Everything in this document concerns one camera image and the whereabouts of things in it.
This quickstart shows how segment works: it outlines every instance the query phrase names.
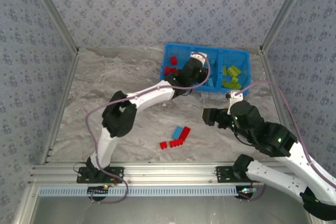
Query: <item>red lego brick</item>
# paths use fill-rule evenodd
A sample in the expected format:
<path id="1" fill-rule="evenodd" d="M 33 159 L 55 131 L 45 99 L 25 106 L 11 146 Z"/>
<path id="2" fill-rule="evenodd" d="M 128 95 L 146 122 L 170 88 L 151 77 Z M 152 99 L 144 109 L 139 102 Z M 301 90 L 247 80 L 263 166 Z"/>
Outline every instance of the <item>red lego brick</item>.
<path id="1" fill-rule="evenodd" d="M 170 57 L 170 62 L 171 62 L 171 64 L 174 66 L 174 65 L 177 65 L 177 58 L 176 58 L 176 56 L 172 56 L 172 57 Z"/>
<path id="2" fill-rule="evenodd" d="M 160 143 L 160 147 L 161 147 L 161 149 L 166 149 L 168 147 L 167 142 Z"/>
<path id="3" fill-rule="evenodd" d="M 185 141 L 189 132 L 190 132 L 190 128 L 189 127 L 184 127 L 179 139 Z"/>
<path id="4" fill-rule="evenodd" d="M 177 147 L 177 146 L 180 146 L 182 144 L 183 144 L 183 140 L 181 140 L 181 139 L 169 141 L 170 148 Z"/>
<path id="5" fill-rule="evenodd" d="M 164 76 L 167 76 L 170 73 L 170 67 L 165 67 L 164 68 Z"/>

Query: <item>gray marble floor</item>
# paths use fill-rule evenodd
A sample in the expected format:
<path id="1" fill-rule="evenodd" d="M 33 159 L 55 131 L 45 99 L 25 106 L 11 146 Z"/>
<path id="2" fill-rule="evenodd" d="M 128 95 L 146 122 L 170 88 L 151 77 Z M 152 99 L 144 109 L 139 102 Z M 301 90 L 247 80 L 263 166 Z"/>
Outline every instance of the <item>gray marble floor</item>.
<path id="1" fill-rule="evenodd" d="M 139 91 L 159 81 L 163 48 L 81 49 L 75 77 L 49 162 L 84 161 L 93 152 L 84 117 L 87 112 L 107 103 L 112 95 Z M 260 56 L 250 54 L 253 81 L 265 80 Z M 277 112 L 267 85 L 250 90 L 247 100 L 255 105 L 266 121 L 278 122 Z M 156 104 L 137 114 L 127 138 L 120 141 L 113 161 L 234 161 L 241 153 L 258 160 L 271 160 L 254 148 L 240 144 L 230 130 L 206 126 L 203 108 L 227 106 L 223 94 L 193 92 L 186 97 Z M 97 138 L 101 112 L 91 116 L 90 125 Z M 159 143 L 169 141 L 176 126 L 191 132 L 183 146 L 161 150 Z"/>

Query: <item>wall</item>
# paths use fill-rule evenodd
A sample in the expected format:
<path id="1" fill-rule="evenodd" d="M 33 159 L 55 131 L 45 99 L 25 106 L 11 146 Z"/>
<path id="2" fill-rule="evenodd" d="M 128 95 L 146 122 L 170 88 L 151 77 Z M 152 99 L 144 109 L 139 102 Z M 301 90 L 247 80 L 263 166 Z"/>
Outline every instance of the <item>wall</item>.
<path id="1" fill-rule="evenodd" d="M 79 47 L 260 45 L 284 0 L 53 0 Z"/>
<path id="2" fill-rule="evenodd" d="M 0 0 L 0 223 L 45 147 L 72 60 L 40 0 Z"/>
<path id="3" fill-rule="evenodd" d="M 297 0 L 267 56 L 310 154 L 336 176 L 336 1 Z"/>

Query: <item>lego brick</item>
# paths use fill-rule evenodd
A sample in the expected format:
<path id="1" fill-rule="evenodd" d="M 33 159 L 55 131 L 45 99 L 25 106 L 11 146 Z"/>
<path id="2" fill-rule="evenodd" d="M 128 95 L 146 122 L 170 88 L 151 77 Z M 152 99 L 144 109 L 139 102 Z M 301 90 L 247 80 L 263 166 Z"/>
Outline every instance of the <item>lego brick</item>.
<path id="1" fill-rule="evenodd" d="M 176 58 L 176 56 L 172 56 L 172 57 L 170 57 L 170 62 L 171 62 L 171 64 L 174 66 L 174 65 L 177 65 L 177 58 Z"/>
<path id="2" fill-rule="evenodd" d="M 179 139 L 182 131 L 183 131 L 182 127 L 180 127 L 180 126 L 176 127 L 176 129 L 175 129 L 175 131 L 174 131 L 174 133 L 172 135 L 172 139 L 175 139 L 175 140 Z"/>
<path id="3" fill-rule="evenodd" d="M 231 82 L 232 83 L 238 83 L 238 78 L 237 77 L 232 77 Z"/>
<path id="4" fill-rule="evenodd" d="M 241 89 L 242 85 L 240 85 L 239 83 L 227 82 L 227 83 L 223 84 L 223 87 L 227 88 L 227 89 Z"/>
<path id="5" fill-rule="evenodd" d="M 227 69 L 227 72 L 231 77 L 236 77 L 241 74 L 241 71 L 235 65 L 229 67 Z"/>
<path id="6" fill-rule="evenodd" d="M 161 142 L 160 147 L 161 149 L 166 149 L 168 147 L 167 142 Z"/>
<path id="7" fill-rule="evenodd" d="M 167 76 L 170 73 L 169 71 L 170 71 L 170 67 L 166 66 L 164 68 L 164 75 Z"/>
<path id="8" fill-rule="evenodd" d="M 183 145 L 183 142 L 184 141 L 182 139 L 172 140 L 172 141 L 169 141 L 169 146 L 170 148 L 177 147 L 177 146 Z"/>
<path id="9" fill-rule="evenodd" d="M 176 71 L 176 68 L 170 68 L 169 69 L 169 73 L 173 73 L 173 72 L 175 72 Z"/>
<path id="10" fill-rule="evenodd" d="M 212 80 L 212 78 L 209 78 L 208 81 L 207 81 L 207 85 L 210 86 L 210 87 L 213 87 L 214 86 L 214 81 Z"/>
<path id="11" fill-rule="evenodd" d="M 189 135 L 189 132 L 190 132 L 190 128 L 189 127 L 184 127 L 183 128 L 183 131 L 180 135 L 180 140 L 183 140 L 185 141 L 185 139 L 187 138 L 187 136 Z"/>
<path id="12" fill-rule="evenodd" d="M 237 68 L 235 65 L 232 65 L 231 68 L 237 73 L 237 75 L 240 75 L 242 72 L 239 68 Z"/>

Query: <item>blue lego brick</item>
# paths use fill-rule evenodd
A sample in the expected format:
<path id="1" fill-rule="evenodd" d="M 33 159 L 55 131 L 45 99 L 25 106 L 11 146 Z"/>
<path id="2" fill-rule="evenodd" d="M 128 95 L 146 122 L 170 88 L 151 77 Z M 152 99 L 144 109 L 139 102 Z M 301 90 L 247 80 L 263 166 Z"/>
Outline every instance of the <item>blue lego brick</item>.
<path id="1" fill-rule="evenodd" d="M 179 139 L 182 131 L 183 131 L 182 127 L 180 127 L 180 126 L 176 127 L 176 129 L 175 129 L 175 131 L 174 131 L 174 133 L 172 135 L 172 139 L 174 139 L 174 140 Z"/>
<path id="2" fill-rule="evenodd" d="M 212 80 L 212 78 L 209 78 L 208 81 L 207 81 L 207 85 L 209 87 L 213 87 L 214 86 L 214 81 Z"/>

